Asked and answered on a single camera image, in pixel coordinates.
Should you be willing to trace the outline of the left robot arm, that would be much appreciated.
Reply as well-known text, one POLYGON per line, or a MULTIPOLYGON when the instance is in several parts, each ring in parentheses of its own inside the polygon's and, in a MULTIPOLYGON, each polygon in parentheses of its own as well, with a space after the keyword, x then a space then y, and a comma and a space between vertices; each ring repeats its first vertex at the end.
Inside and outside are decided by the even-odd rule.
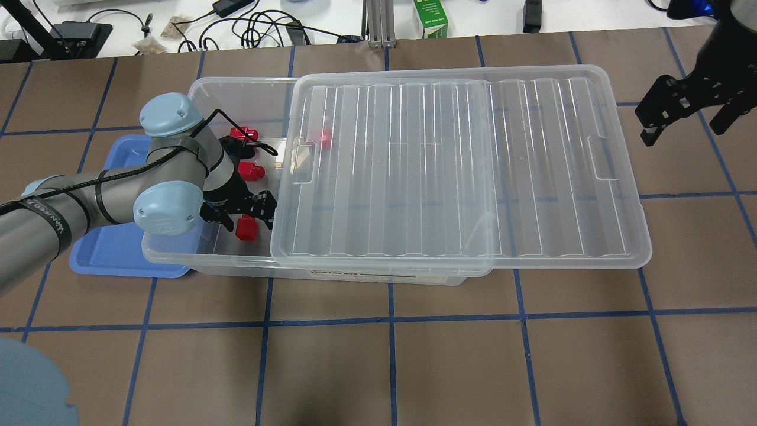
POLYGON ((217 115, 224 112, 203 115, 187 95, 157 95, 140 112, 151 138, 146 164, 54 175, 2 204, 2 293, 101 227, 134 222, 146 234, 182 235, 201 221, 231 231, 234 215, 248 215, 272 229, 275 197, 251 192, 238 164, 258 153, 278 153, 236 123, 241 138, 216 137, 210 123, 217 115))

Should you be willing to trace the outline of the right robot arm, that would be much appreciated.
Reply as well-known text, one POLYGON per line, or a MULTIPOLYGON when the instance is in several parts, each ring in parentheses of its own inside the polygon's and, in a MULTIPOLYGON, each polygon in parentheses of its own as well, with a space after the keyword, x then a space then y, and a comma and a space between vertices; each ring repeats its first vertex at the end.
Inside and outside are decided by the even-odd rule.
POLYGON ((636 106, 643 126, 640 137, 647 147, 671 124, 703 108, 720 107, 709 122, 717 135, 755 109, 755 2, 722 1, 713 8, 717 22, 692 71, 681 80, 660 75, 636 106))

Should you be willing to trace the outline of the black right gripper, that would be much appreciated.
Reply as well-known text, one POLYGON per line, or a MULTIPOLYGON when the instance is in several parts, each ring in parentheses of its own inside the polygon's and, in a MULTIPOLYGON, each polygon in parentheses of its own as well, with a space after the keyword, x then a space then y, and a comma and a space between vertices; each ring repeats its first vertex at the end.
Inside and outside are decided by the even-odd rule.
POLYGON ((709 128, 715 135, 726 133, 755 109, 755 76, 755 59, 722 57, 701 57, 682 79, 658 76, 635 109, 644 146, 654 146, 665 127, 703 108, 719 107, 709 128))

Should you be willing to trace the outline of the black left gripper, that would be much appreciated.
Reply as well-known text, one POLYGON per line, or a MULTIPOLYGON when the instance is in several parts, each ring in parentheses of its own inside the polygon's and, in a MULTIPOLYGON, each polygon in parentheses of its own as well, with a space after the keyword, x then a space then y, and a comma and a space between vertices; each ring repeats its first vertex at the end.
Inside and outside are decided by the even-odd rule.
POLYGON ((271 191, 254 193, 243 178, 230 178, 227 183, 213 191, 204 191, 205 201, 200 208, 200 217, 208 223, 221 224, 228 232, 235 229, 232 215, 249 215, 273 229, 277 201, 271 191))

